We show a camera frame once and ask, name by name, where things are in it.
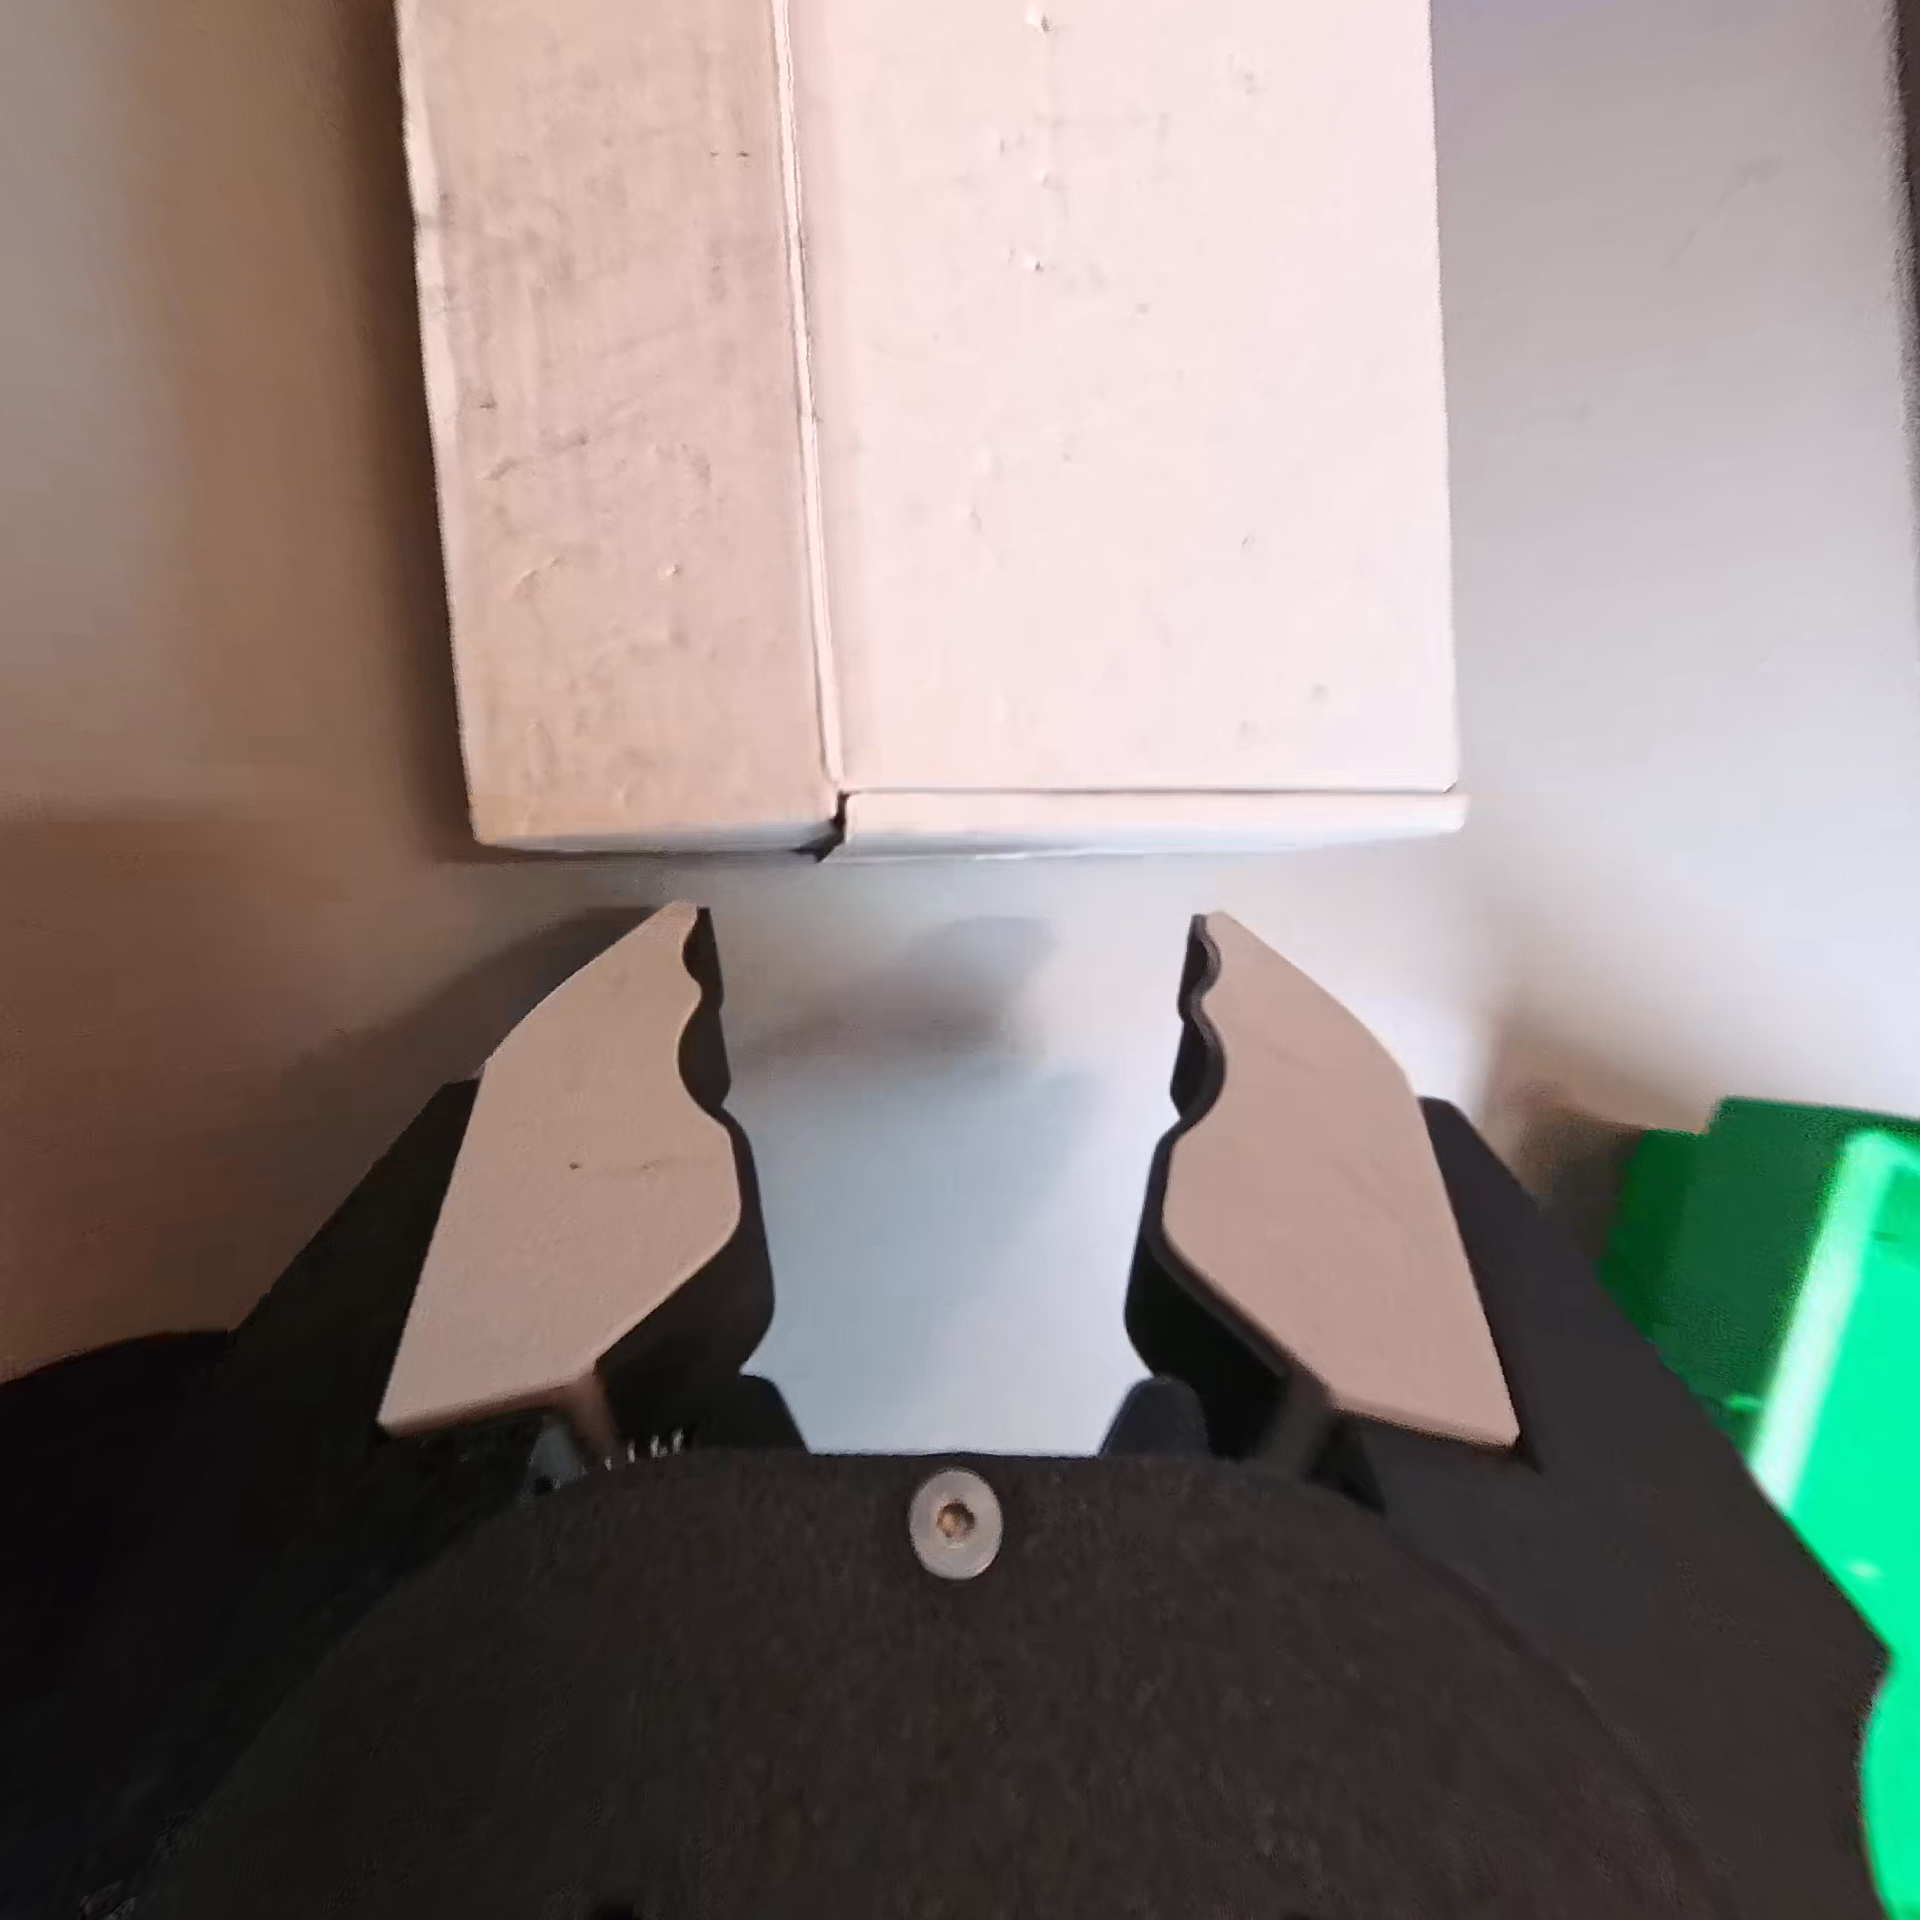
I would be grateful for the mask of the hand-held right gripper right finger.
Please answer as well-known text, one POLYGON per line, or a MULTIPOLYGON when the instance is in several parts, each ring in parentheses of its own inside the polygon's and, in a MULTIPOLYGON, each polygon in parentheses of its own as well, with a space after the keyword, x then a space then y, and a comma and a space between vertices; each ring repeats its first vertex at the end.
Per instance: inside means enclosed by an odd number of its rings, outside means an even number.
POLYGON ((1178 1008, 1124 1293, 1148 1375, 1228 1461, 1300 1473, 1343 1425, 1512 1456, 1521 1415, 1394 1055, 1224 912, 1189 927, 1178 1008))

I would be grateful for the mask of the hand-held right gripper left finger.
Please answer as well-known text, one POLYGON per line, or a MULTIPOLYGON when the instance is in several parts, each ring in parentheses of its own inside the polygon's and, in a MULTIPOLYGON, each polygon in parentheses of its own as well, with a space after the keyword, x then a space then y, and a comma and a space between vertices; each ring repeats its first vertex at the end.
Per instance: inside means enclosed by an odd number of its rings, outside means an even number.
POLYGON ((377 1423, 560 1417, 600 1461, 691 1441, 776 1319, 729 1113, 711 912, 671 903, 495 1049, 377 1423))

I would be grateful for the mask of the green plastic bin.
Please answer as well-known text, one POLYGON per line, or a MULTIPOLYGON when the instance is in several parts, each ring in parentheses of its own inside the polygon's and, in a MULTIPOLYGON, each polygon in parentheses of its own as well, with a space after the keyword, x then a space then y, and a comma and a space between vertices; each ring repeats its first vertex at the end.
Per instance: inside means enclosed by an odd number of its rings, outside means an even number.
POLYGON ((1917 1916, 1917 1124, 1731 1098, 1643 1132, 1601 1274, 1885 1648, 1863 1839, 1917 1916))

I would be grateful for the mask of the dark cloth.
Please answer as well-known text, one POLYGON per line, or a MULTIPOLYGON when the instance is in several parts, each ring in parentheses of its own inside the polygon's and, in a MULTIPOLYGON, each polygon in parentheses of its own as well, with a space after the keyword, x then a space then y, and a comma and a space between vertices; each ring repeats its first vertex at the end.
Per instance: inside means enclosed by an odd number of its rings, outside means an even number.
POLYGON ((177 1431, 229 1336, 145 1336, 3 1393, 3 1896, 53 1916, 153 1684, 129 1679, 177 1431))

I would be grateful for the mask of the white cardboard box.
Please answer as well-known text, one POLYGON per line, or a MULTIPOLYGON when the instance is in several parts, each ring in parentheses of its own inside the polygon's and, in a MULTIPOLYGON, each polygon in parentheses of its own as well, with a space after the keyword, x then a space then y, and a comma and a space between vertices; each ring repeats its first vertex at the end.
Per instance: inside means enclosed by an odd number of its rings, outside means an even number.
POLYGON ((407 3, 474 839, 1455 832, 1424 3, 407 3))

